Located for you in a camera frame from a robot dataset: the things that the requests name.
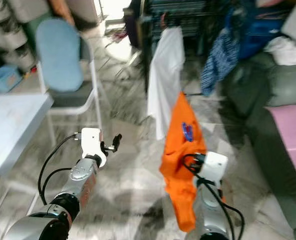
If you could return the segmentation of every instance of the blue chair cushion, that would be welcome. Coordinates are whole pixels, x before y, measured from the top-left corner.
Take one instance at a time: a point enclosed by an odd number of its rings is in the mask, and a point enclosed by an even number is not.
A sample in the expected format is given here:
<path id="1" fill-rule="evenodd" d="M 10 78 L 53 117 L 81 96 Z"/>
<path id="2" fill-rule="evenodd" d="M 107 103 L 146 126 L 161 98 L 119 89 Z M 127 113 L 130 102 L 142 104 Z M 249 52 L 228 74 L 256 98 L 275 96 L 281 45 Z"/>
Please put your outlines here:
<path id="1" fill-rule="evenodd" d="M 36 48 L 44 81 L 50 89 L 72 92 L 80 88 L 80 38 L 71 25 L 58 18 L 44 20 L 36 32 Z"/>

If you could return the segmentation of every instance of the couch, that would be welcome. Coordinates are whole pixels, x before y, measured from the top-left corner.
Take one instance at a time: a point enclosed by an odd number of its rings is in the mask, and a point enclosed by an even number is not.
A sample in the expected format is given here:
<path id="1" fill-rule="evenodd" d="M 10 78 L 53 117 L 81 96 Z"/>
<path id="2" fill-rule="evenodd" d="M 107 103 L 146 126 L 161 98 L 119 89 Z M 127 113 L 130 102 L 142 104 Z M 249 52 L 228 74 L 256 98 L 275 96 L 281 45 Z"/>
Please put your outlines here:
<path id="1" fill-rule="evenodd" d="M 296 169 L 265 107 L 296 105 L 296 66 L 276 65 L 271 55 L 261 52 L 240 61 L 222 85 L 245 119 L 259 165 L 296 239 Z"/>

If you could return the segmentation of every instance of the blue patterned cloth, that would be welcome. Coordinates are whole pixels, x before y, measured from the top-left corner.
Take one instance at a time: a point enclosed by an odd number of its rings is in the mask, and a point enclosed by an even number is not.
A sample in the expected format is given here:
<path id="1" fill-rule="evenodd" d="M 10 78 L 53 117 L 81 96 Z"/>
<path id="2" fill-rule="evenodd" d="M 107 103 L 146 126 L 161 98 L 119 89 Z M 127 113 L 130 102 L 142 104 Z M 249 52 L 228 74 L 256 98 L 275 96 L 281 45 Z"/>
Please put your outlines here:
<path id="1" fill-rule="evenodd" d="M 230 28 L 230 11 L 226 17 L 226 26 L 214 41 L 207 62 L 200 74 L 202 94 L 209 96 L 216 82 L 224 77 L 237 65 L 239 58 L 239 42 L 233 39 Z"/>

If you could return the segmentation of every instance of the marble floor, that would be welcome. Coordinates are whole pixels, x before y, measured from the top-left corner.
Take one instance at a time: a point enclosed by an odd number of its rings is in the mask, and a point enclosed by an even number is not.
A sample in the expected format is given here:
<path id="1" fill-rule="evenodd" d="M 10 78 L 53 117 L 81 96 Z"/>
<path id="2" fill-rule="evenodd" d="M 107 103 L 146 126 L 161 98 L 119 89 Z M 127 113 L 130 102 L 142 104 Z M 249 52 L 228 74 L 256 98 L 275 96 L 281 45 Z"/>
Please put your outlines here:
<path id="1" fill-rule="evenodd" d="M 110 143 L 115 134 L 123 139 L 119 151 L 110 154 L 107 164 L 97 177 L 92 198 L 75 220 L 69 239 L 78 240 L 197 240 L 198 231 L 179 230 L 169 196 L 164 191 L 159 172 L 164 141 L 155 140 L 154 121 L 146 118 L 146 98 L 140 63 L 135 62 L 128 72 L 117 78 L 115 74 L 124 62 L 109 57 L 104 48 L 106 38 L 96 28 L 85 33 L 94 48 L 98 76 L 103 82 L 112 105 L 102 102 L 103 132 Z M 201 63 L 189 59 L 182 74 L 185 92 L 198 92 Z M 38 90 L 36 76 L 23 81 L 14 92 Z M 223 191 L 228 204 L 238 208 L 245 216 L 243 240 L 293 240 L 293 233 L 271 193 L 256 162 L 251 144 L 244 134 L 242 121 L 219 89 L 211 96 L 188 98 L 202 127 L 208 150 L 229 158 L 224 176 Z M 63 120 L 75 125 L 56 126 L 58 140 L 80 131 L 89 118 L 95 119 L 94 107 L 81 116 Z M 51 151 L 46 122 L 20 156 L 9 179 L 36 187 L 40 168 Z M 50 162 L 45 175 L 56 168 L 71 167 L 80 158 L 80 142 L 69 141 Z M 66 173 L 54 175 L 46 199 L 49 201 L 66 181 Z M 10 191 L 0 208 L 0 239 L 5 230 L 24 216 L 33 196 Z M 38 199 L 34 211 L 42 206 Z M 232 215 L 236 231 L 240 221 Z"/>

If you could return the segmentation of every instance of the table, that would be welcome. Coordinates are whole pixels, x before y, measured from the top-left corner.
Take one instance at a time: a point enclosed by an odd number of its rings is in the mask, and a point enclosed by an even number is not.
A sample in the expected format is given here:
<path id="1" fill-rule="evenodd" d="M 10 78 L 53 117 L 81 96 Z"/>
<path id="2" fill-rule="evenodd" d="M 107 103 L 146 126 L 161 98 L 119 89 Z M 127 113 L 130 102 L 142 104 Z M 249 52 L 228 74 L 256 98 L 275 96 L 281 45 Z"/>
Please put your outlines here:
<path id="1" fill-rule="evenodd" d="M 0 176 L 16 163 L 52 103 L 48 94 L 0 94 Z"/>

